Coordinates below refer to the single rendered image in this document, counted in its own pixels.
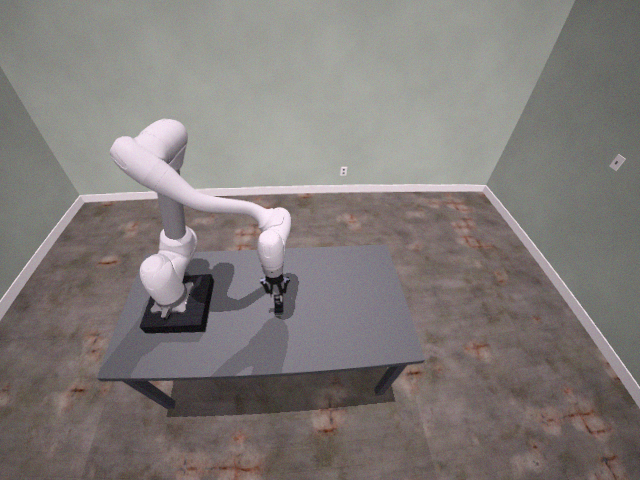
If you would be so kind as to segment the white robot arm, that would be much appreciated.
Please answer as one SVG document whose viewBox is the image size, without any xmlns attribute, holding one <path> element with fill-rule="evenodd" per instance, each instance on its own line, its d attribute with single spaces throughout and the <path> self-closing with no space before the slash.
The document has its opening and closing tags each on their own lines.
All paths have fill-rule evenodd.
<svg viewBox="0 0 640 480">
<path fill-rule="evenodd" d="M 162 312 L 163 320 L 171 312 L 183 314 L 187 311 L 194 287 L 193 282 L 183 283 L 185 269 L 197 248 L 196 234 L 185 227 L 183 205 L 202 212 L 253 217 L 263 232 L 258 239 L 258 256 L 264 274 L 270 278 L 283 273 L 291 230 L 291 216 L 284 208 L 265 209 L 247 201 L 208 196 L 190 186 L 180 176 L 187 141 L 183 124 L 161 119 L 146 127 L 136 138 L 117 138 L 110 149 L 111 158 L 124 173 L 158 196 L 164 228 L 160 233 L 159 252 L 143 261 L 140 278 L 156 300 L 151 312 Z"/>
</svg>

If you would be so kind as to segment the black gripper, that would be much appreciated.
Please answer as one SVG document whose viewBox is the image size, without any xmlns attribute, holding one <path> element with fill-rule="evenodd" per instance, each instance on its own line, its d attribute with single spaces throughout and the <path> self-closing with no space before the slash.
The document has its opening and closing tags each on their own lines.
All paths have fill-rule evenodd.
<svg viewBox="0 0 640 480">
<path fill-rule="evenodd" d="M 268 281 L 267 281 L 266 279 L 268 279 Z M 280 280 L 280 279 L 281 279 L 281 280 Z M 280 280 L 280 281 L 279 281 L 279 280 Z M 284 289 L 282 289 L 282 286 L 281 286 L 281 282 L 282 282 L 283 280 L 284 280 L 284 282 L 285 282 L 285 284 L 286 284 L 286 285 L 284 286 Z M 270 284 L 270 289 L 268 288 L 268 285 L 267 285 L 266 281 Z M 270 281 L 270 282 L 269 282 L 269 281 Z M 275 282 L 274 282 L 274 281 L 275 281 Z M 272 283 L 272 282 L 274 282 L 274 283 Z M 278 287 L 279 292 L 280 292 L 280 295 L 281 295 L 281 296 L 280 296 L 280 300 L 281 300 L 281 302 L 282 302 L 283 292 L 284 292 L 284 293 L 286 293 L 286 291 L 287 291 L 287 285 L 288 285 L 288 283 L 289 283 L 289 277 L 285 278 L 285 277 L 283 276 L 283 273 L 282 273 L 280 276 L 278 276 L 278 277 L 276 277 L 276 278 L 269 278 L 269 277 L 266 277 L 266 278 L 264 278 L 264 279 L 263 279 L 263 278 L 261 278 L 260 283 L 263 285 L 263 287 L 264 287 L 264 289 L 265 289 L 266 294 L 269 294 L 269 293 L 271 294 L 271 297 L 272 297 L 272 301 L 273 301 L 273 302 L 274 302 L 274 291 L 273 291 L 273 285 L 276 285 L 276 284 L 277 284 L 277 287 Z M 266 285 L 266 286 L 265 286 L 265 285 Z M 280 286 L 279 286 L 279 285 L 280 285 Z"/>
</svg>

